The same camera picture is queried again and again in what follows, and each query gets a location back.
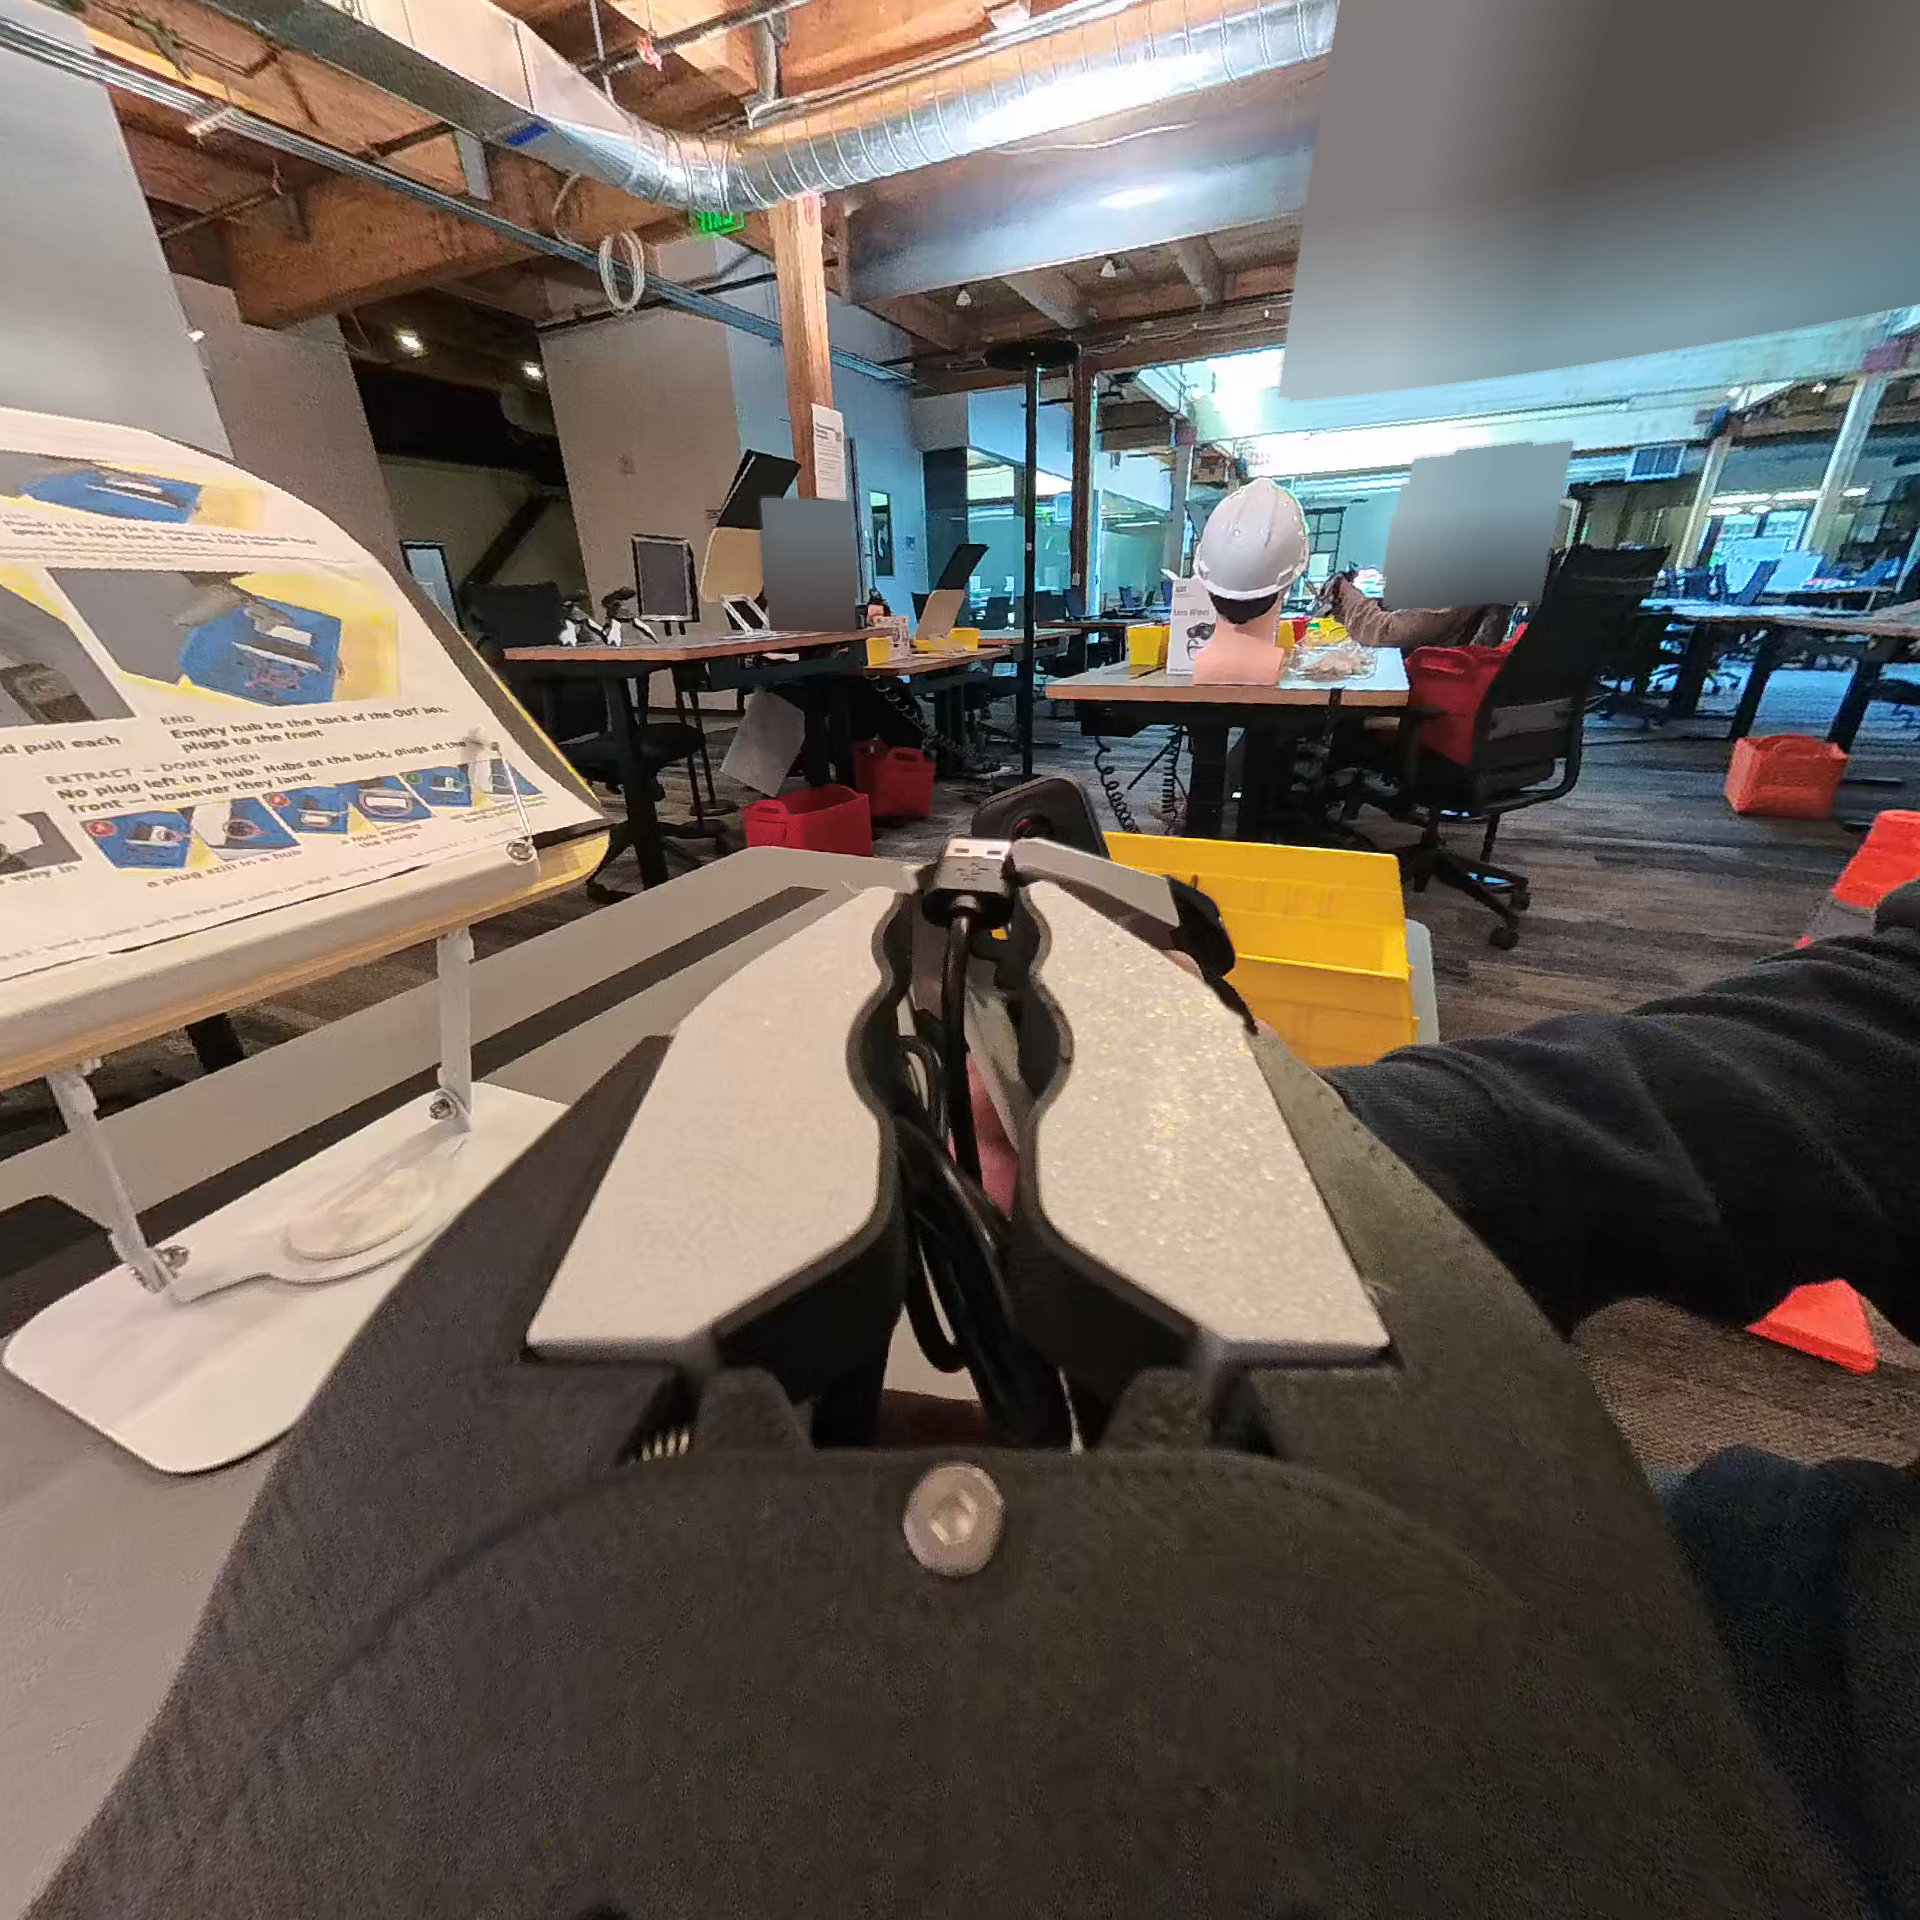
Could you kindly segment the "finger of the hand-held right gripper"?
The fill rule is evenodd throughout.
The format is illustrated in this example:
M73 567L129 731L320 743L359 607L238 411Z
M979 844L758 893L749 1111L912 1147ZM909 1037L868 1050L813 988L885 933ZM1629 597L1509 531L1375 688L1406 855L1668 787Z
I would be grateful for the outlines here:
M1103 855L1046 837L1009 844L1009 877L1022 885L1050 884L1138 934L1176 934L1180 905L1165 877L1112 863Z

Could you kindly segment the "wooden top desk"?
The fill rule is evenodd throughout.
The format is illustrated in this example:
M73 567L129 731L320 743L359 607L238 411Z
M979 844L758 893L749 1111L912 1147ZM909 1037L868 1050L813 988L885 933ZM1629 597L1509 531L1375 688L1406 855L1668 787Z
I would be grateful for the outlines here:
M670 640L642 645L493 645L482 658L510 684L593 684L606 703L606 740L588 747L612 770L626 804L626 821L612 831L609 851L592 871L585 893L593 903L616 894L606 884L619 851L633 851L642 890L662 885L668 875L668 837L698 830L662 830L656 813L656 778L668 764L662 743L648 747L653 728L636 711L645 681L656 673L692 673L705 688L785 693L803 707L803 774L820 787L830 774L850 774L850 707L849 693L868 675L868 637L758 633L729 640Z
M1049 701L1098 740L1182 731L1192 767L1182 827L1202 840L1282 840L1302 830L1338 731L1410 711L1399 655L1375 655L1366 675L1333 684L1282 675L1268 685L1189 684L1163 670L1138 677L1115 664L1053 681ZM1300 774L1302 754L1315 758L1312 778Z

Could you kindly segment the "grey hanging sheet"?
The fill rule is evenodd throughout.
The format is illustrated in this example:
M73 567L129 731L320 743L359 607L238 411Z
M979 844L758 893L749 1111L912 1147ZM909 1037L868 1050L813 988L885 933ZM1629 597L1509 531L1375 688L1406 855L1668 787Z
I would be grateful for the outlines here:
M722 758L722 774L760 801L778 797L803 760L806 714L782 694L762 688L746 697Z

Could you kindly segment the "red plastic bin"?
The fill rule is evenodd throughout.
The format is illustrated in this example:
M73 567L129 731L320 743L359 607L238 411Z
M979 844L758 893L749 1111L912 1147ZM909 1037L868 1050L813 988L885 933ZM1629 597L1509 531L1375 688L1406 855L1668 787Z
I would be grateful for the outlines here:
M1420 708L1420 750L1465 770L1473 760L1476 711L1518 640L1485 645L1420 645L1406 658L1409 707Z
M850 787L878 827L925 824L933 813L936 764L916 747L880 738L850 747Z
M752 850L870 858L870 797L839 784L798 787L749 804L739 830Z

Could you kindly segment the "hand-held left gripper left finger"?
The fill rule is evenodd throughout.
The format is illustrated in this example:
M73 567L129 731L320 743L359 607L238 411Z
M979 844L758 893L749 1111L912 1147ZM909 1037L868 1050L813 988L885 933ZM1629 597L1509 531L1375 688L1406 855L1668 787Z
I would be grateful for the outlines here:
M798 1404L880 1385L909 1265L902 908L865 885L679 1020L553 1260L533 1357L760 1368Z

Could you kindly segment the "long wooden desk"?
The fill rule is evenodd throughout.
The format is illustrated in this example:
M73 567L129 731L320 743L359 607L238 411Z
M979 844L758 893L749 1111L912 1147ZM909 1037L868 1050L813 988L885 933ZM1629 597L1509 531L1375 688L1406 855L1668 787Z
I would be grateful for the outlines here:
M1770 604L1642 601L1642 614L1660 630L1688 637L1676 664L1662 718L1690 721L1710 665L1739 645L1750 664L1726 740L1753 731L1768 681L1790 661L1846 658L1853 675L1829 724L1826 740L1853 750L1858 731L1873 707L1918 711L1918 604L1902 601L1879 613L1815 613Z

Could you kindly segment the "pink mannequin head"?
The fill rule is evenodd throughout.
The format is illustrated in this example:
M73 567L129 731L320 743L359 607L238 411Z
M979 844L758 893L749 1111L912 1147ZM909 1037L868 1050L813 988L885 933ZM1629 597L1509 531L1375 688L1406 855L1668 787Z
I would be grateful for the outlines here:
M1215 625L1192 658L1192 685L1278 685L1290 651L1290 620L1279 613L1279 594L1209 594L1209 604Z

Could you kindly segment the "black mesh office chair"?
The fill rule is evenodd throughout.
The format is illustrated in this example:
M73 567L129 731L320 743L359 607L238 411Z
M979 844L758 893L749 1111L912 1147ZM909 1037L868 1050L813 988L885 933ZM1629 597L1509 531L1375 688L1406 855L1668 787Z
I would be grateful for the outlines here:
M1398 851L1403 885L1410 894L1443 885L1479 905L1495 951L1518 948L1532 905L1528 877L1495 860L1500 827L1573 791L1599 665L1632 637L1662 563L1662 550L1562 554L1485 693L1465 770L1420 750L1420 708L1403 721L1389 804L1389 818L1416 831Z

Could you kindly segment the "black tape strip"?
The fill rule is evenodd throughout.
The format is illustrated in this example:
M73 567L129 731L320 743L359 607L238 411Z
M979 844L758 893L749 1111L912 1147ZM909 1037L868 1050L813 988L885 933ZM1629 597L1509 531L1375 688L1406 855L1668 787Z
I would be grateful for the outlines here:
M670 905L629 900L482 961L475 971L479 1084L569 1103L695 997L798 933L833 885L685 877ZM283 1043L109 1120L109 1150L148 1238L178 1235L372 1120L426 1098L429 988ZM3 1167L3 1333L115 1264L78 1151L45 1143Z

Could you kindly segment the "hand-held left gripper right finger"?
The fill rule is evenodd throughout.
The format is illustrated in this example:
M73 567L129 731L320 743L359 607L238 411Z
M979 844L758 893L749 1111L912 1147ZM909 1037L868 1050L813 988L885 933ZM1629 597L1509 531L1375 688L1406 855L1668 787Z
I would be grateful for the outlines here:
M1266 1371L1390 1361L1256 1024L1175 951L1175 900L1022 881L1003 938L1005 1291L1080 1434L1145 1374L1202 1414Z

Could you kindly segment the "person's right hand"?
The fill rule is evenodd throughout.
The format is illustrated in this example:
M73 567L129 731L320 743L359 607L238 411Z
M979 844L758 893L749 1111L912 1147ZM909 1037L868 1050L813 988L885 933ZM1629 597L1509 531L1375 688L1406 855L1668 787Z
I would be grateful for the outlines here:
M976 1158L975 1180L993 1211L1009 1221L1018 1207L1022 1090L1020 1084L1005 1084L979 1050L968 1053L968 1105Z

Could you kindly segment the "orange traffic cone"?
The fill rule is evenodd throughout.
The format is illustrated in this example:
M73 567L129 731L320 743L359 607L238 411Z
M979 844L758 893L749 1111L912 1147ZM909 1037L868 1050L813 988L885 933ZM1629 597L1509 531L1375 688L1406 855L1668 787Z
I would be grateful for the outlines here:
M1918 881L1918 813L1883 808L1872 818L1798 947L1868 934L1888 894Z

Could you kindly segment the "silver ventilation duct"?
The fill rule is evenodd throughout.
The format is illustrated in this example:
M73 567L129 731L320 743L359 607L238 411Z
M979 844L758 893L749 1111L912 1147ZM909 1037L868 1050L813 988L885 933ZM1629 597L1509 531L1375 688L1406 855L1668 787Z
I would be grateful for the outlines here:
M456 131L676 213L749 215L1282 74L1330 54L1333 3L1069 3L972 51L695 134L612 101L496 3L210 3Z

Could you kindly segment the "wooden support post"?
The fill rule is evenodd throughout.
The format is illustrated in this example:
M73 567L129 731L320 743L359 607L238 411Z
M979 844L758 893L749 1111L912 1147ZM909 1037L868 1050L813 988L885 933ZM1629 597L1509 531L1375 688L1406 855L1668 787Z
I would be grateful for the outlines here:
M768 213L778 275L779 357L798 494L816 498L813 405L833 410L822 200L800 194Z

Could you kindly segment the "yellow plastic bin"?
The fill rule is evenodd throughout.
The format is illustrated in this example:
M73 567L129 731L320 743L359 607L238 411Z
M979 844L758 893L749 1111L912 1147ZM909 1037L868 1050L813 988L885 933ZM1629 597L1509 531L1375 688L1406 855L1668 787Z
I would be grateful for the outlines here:
M1378 851L1108 835L1132 871L1206 894L1240 1000L1315 1068L1378 1063L1420 1037L1403 884Z

